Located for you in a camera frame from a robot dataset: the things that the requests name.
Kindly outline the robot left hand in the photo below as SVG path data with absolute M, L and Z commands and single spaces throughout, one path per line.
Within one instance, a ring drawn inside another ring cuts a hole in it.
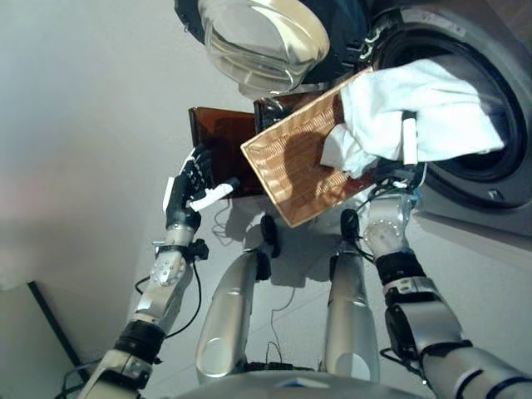
M 179 173 L 168 179 L 162 204 L 167 229 L 183 225 L 197 230 L 201 223 L 200 211 L 240 186 L 236 177 L 216 184 L 212 166 L 212 151 L 197 145 L 185 158 Z

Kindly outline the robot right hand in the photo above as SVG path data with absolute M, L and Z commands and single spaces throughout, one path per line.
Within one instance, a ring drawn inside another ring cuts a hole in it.
M 414 195 L 423 185 L 427 165 L 417 154 L 416 114 L 404 112 L 401 119 L 401 145 L 397 160 L 381 158 L 373 173 L 376 196 L 406 193 Z

